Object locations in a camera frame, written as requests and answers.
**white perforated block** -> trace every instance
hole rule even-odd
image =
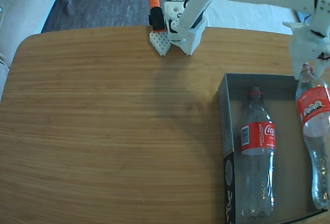
[[[169,41],[166,31],[152,31],[149,35],[149,40],[161,56],[166,55],[167,51],[171,47],[171,43]]]

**red bottle label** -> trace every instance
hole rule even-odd
[[[252,148],[276,148],[273,123],[252,122],[241,128],[241,151]]]
[[[297,107],[303,126],[312,117],[330,111],[328,88],[318,86],[308,89],[297,100]]]

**empty plastic bottle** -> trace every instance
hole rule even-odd
[[[318,209],[330,207],[330,92],[328,85],[315,78],[304,64],[296,91],[296,105],[303,136],[312,163],[313,202]]]

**wooden table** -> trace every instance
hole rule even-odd
[[[207,28],[193,56],[160,57],[149,32],[21,44],[0,105],[0,223],[224,223],[217,88],[225,72],[291,74],[290,37]]]

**bottle cap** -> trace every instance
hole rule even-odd
[[[305,62],[304,64],[303,64],[303,68],[302,68],[302,72],[305,72],[306,70],[309,70],[309,71],[313,71],[313,68],[310,66],[310,64],[308,64],[307,62]]]
[[[254,86],[254,87],[251,87],[249,89],[249,99],[251,99],[253,97],[259,97],[259,98],[262,98],[263,97],[263,93],[260,90],[260,87]]]

